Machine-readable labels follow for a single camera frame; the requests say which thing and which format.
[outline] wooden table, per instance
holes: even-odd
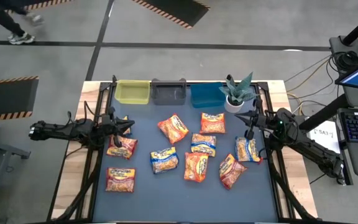
[[[276,111],[279,108],[286,108],[291,110],[290,103],[287,97],[287,91],[283,80],[264,80],[264,81],[255,81],[255,82],[267,82],[270,92],[270,99],[272,101],[273,110]],[[87,101],[91,110],[95,111],[96,102],[98,99],[99,85],[101,82],[89,81],[84,82],[83,89],[81,92],[80,102],[78,103],[77,113],[75,118],[80,119],[84,117],[83,102]],[[103,97],[103,108],[101,111],[104,111],[104,106],[106,104],[107,96]],[[80,144],[77,142],[69,142],[67,154],[75,149],[78,149]],[[71,201],[75,198],[78,191],[81,188],[81,181],[85,166],[86,159],[86,149],[81,149],[78,152],[70,155],[66,158],[63,165],[62,175],[59,180],[59,186],[57,191],[57,196],[55,199],[55,204],[53,206],[53,212],[51,218],[59,217],[69,206]],[[313,195],[311,193],[308,174],[306,173],[305,163],[303,162],[303,157],[301,154],[295,152],[289,147],[283,148],[283,158],[285,161],[285,169],[287,172],[288,183],[291,191],[295,194],[300,203],[306,208],[306,210],[314,217],[317,217],[316,207],[314,205]],[[94,166],[94,161],[96,156],[93,156],[93,163],[91,163],[91,169]],[[284,193],[279,188],[280,202],[282,204],[283,216],[288,217],[288,210],[286,206],[286,200]],[[86,197],[85,204],[83,208],[83,217],[87,215],[90,191],[89,189]]]

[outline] blue table mat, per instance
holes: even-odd
[[[245,124],[224,106],[194,108],[190,89],[186,103],[181,106],[125,105],[112,100],[115,115],[135,121],[130,138],[138,139],[134,155],[125,160],[106,155],[101,164],[98,191],[94,208],[94,222],[276,222],[277,214],[267,161],[261,164],[243,162],[248,169],[238,178],[231,190],[219,179],[219,164],[227,154],[233,156],[235,137],[243,136]],[[241,111],[254,109],[252,101],[244,103]],[[190,151],[192,133],[200,131],[201,112],[225,113],[226,134],[217,136],[216,157],[208,159],[206,178],[202,183],[184,180],[185,152]],[[150,152],[171,147],[168,138],[157,127],[176,113],[189,129],[180,142],[174,144],[179,156],[176,169],[153,174]],[[254,129],[257,149],[264,148],[263,133]],[[136,169],[134,193],[106,192],[108,167]]]

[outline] person's leg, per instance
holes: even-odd
[[[13,34],[23,36],[24,30],[20,28],[20,25],[15,23],[11,16],[0,7],[0,25],[5,29],[11,31]]]
[[[0,0],[0,5],[4,6],[6,9],[16,12],[19,15],[26,16],[29,13],[24,9],[24,7],[18,6],[11,0]]]
[[[41,25],[44,23],[44,19],[40,15],[36,15],[33,12],[29,12],[24,7],[18,6],[13,0],[0,0],[0,5],[6,9],[10,9],[19,15],[24,16],[27,20],[30,20],[33,26]]]
[[[8,37],[8,41],[11,44],[23,44],[34,42],[35,37],[29,35],[21,29],[20,25],[15,23],[11,16],[0,7],[0,25],[12,32],[12,35]]]

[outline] succulent plant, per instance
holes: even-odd
[[[249,101],[254,99],[258,94],[252,92],[249,88],[252,80],[251,72],[236,86],[234,79],[231,75],[226,77],[227,88],[219,87],[219,89],[228,96],[229,103],[233,106],[239,106],[243,101]]]

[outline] white flower pot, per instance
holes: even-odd
[[[241,110],[242,105],[244,105],[244,102],[241,103],[239,106],[233,106],[229,103],[229,96],[226,96],[226,102],[224,103],[224,109],[226,109],[229,113],[237,113]]]

